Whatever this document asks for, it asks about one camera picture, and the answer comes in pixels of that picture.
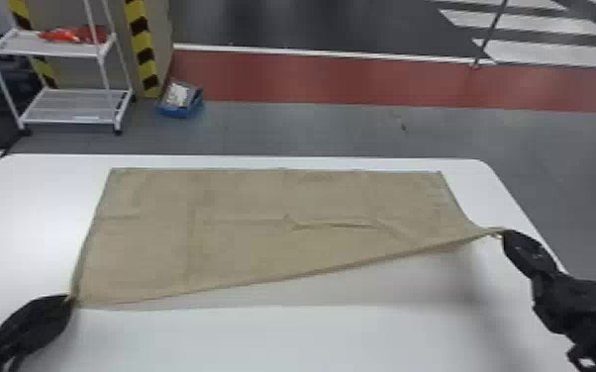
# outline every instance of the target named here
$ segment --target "hazard stripe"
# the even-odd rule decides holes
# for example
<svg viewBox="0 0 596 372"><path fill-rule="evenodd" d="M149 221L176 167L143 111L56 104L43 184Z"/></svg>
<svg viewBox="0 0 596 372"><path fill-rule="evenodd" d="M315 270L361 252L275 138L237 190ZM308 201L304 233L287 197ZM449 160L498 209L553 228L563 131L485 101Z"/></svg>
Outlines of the hazard stripe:
<svg viewBox="0 0 596 372"><path fill-rule="evenodd" d="M19 28L23 30L31 30L33 28L33 24L30 22L30 11L28 10L26 0L9 0L9 9ZM49 88L57 88L55 72L53 72L47 59L42 56L36 56L30 58L30 61L35 72L42 76L47 86Z"/></svg>
<svg viewBox="0 0 596 372"><path fill-rule="evenodd" d="M152 35L146 17L144 0L125 0L125 17L132 33L132 49L137 56L137 71L144 88L144 96L159 97L161 81L154 61Z"/></svg>

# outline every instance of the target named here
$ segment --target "metal shelf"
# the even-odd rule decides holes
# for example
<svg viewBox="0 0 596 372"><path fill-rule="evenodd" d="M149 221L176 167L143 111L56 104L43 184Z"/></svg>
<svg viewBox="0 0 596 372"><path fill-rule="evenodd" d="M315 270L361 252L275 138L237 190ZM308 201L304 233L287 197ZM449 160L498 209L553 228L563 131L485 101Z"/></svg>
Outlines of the metal shelf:
<svg viewBox="0 0 596 372"><path fill-rule="evenodd" d="M88 28L92 39L97 40L95 21L92 17L91 0L82 0ZM108 6L108 0L101 0L104 15L109 30L115 30L113 17ZM14 105L5 78L0 69L0 89L14 115L19 131L24 135L31 132L26 127L28 123L74 123L74 124L108 124L113 125L116 136L122 134L122 121L125 110L132 101L132 83L125 64L123 49L118 43L115 33L109 34L102 44L71 44L49 42L39 37L38 31L21 30L11 14L8 14L11 30L0 39L0 54L26 56L53 56L94 58L97 60L99 72L102 76L104 89L51 89L43 76L38 73L44 89L35 97L23 114ZM106 71L105 57L115 45L120 58L127 89L111 89L109 76Z"/></svg>
<svg viewBox="0 0 596 372"><path fill-rule="evenodd" d="M110 125L122 120L131 98L131 89L44 88L23 113L21 121Z"/></svg>
<svg viewBox="0 0 596 372"><path fill-rule="evenodd" d="M39 31L11 29L0 38L0 54L5 55L45 55L74 58L103 58L116 41L116 34L110 34L106 43L73 44L49 42L41 39Z"/></svg>

